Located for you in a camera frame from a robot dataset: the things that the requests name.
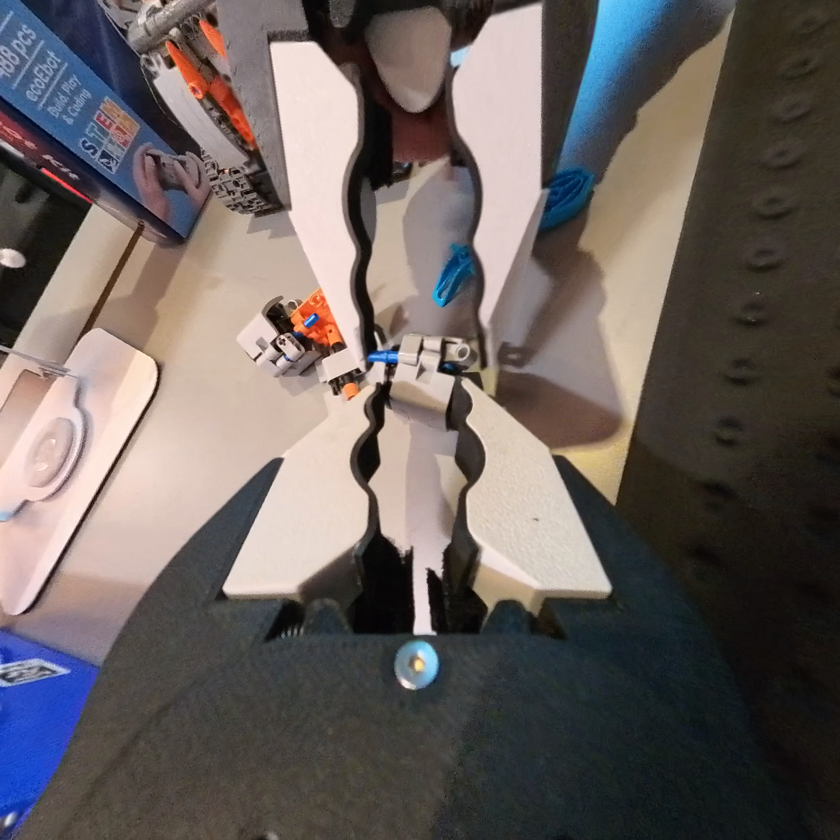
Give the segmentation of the black dimpled panel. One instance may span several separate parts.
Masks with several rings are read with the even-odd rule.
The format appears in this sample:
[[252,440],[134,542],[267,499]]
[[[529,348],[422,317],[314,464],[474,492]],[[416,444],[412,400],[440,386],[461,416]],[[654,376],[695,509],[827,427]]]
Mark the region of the black dimpled panel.
[[839,2],[737,2],[618,507],[838,838]]

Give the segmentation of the grey orange toy robot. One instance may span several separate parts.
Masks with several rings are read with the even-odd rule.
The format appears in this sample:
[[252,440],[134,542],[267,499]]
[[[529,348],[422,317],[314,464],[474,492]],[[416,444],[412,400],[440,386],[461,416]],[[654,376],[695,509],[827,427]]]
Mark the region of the grey orange toy robot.
[[127,2],[121,27],[154,99],[201,151],[204,180],[227,208],[283,206],[235,92],[218,2]]

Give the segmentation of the blue robot kit box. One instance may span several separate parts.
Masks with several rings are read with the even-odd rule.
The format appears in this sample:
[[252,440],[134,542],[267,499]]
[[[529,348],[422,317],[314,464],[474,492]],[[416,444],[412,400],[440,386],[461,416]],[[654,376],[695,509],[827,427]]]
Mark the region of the blue robot kit box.
[[157,243],[209,194],[196,142],[154,99],[119,23],[140,2],[2,1],[2,141]]

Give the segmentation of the grey orange axle assembly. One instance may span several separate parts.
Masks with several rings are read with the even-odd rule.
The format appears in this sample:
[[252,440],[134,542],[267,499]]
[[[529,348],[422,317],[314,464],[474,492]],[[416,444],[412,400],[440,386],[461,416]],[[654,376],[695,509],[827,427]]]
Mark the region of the grey orange axle assembly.
[[361,391],[362,372],[343,339],[328,300],[319,287],[290,313],[295,338],[316,354],[319,376],[345,401]]

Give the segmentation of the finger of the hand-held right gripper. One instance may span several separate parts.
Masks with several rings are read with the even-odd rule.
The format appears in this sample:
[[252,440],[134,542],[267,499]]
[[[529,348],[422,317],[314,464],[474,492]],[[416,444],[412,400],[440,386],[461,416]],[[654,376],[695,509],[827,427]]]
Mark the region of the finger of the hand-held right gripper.
[[543,186],[544,2],[489,16],[449,68],[449,122],[475,192],[467,244],[476,269],[481,365],[498,366],[498,312],[523,246],[536,235]]
[[375,349],[366,276],[375,201],[364,174],[365,98],[355,64],[337,65],[315,41],[269,45],[287,167],[290,220],[360,371]]

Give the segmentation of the light blue plastic tool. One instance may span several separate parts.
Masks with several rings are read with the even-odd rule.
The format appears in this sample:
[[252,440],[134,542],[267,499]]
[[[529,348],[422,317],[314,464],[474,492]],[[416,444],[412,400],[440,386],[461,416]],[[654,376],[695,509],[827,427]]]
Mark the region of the light blue plastic tool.
[[[558,170],[549,184],[538,234],[548,233],[578,217],[588,206],[595,189],[595,174],[582,166]],[[475,265],[466,245],[451,245],[450,253],[435,283],[432,299],[446,307],[462,286],[475,274]]]

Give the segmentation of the blue plastic bin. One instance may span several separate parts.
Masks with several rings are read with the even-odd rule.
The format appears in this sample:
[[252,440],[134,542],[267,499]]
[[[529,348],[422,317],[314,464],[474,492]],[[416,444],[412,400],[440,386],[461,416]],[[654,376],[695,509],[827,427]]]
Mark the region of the blue plastic bin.
[[67,750],[99,667],[1,631],[1,838],[14,838]]

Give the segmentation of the person's right hand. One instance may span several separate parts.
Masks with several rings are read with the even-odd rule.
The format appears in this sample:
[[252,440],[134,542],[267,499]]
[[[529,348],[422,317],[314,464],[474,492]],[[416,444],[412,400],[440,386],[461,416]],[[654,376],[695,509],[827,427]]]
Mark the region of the person's right hand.
[[451,143],[443,92],[421,112],[405,110],[382,84],[375,89],[374,97],[391,120],[395,162],[426,164],[449,154]]

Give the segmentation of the grey black wheel Lego assembly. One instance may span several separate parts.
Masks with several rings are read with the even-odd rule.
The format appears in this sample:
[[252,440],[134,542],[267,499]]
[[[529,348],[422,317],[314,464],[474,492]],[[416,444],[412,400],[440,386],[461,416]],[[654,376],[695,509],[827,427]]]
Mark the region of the grey black wheel Lego assembly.
[[475,361],[466,339],[407,333],[385,353],[389,407],[409,421],[448,431],[456,379]]

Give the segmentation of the grey shell block assembly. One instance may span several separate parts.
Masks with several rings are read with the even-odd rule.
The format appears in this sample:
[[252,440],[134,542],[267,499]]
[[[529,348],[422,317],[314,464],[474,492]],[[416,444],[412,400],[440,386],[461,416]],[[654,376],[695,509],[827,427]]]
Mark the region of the grey shell block assembly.
[[275,379],[300,376],[322,359],[322,348],[309,337],[299,312],[302,301],[270,300],[237,336],[239,347]]

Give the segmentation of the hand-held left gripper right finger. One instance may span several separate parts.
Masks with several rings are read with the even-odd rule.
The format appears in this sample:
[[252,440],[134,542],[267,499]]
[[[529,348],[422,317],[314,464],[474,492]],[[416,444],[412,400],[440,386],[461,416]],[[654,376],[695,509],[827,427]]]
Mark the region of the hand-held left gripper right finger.
[[429,576],[436,634],[477,633],[501,603],[527,616],[546,601],[604,601],[601,559],[550,449],[474,382],[457,382],[458,494],[441,575]]

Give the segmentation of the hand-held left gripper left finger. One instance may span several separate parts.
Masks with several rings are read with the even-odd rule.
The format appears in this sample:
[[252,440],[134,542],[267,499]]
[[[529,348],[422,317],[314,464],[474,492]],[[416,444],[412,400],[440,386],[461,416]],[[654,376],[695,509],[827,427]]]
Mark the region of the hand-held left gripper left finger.
[[227,579],[229,599],[331,600],[363,633],[413,630],[413,562],[382,531],[385,389],[368,385],[291,446]]

